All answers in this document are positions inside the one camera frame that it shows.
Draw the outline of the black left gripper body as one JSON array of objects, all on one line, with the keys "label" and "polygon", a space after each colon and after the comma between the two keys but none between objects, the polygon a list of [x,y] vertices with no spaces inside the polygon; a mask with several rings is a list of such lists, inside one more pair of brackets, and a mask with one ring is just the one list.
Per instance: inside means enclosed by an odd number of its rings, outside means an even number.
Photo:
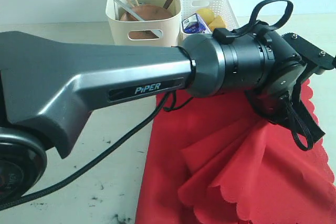
[{"label": "black left gripper body", "polygon": [[299,58],[274,63],[265,81],[245,92],[253,110],[272,124],[288,127],[286,102],[291,101],[294,86],[306,65]]}]

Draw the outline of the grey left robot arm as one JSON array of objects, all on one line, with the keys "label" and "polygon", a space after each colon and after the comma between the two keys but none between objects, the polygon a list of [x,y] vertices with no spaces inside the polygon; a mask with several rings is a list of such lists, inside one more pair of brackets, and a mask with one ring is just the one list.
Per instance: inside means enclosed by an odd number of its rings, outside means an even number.
[{"label": "grey left robot arm", "polygon": [[[1,210],[51,194],[83,175],[184,89],[194,98],[244,91],[254,111],[291,131],[308,151],[324,132],[300,99],[301,85],[323,73],[320,49],[261,20],[229,31],[193,34],[181,46],[70,44],[20,31],[1,33]],[[156,109],[108,150],[63,181],[30,194],[46,151],[67,157],[90,114],[162,93]]]}]

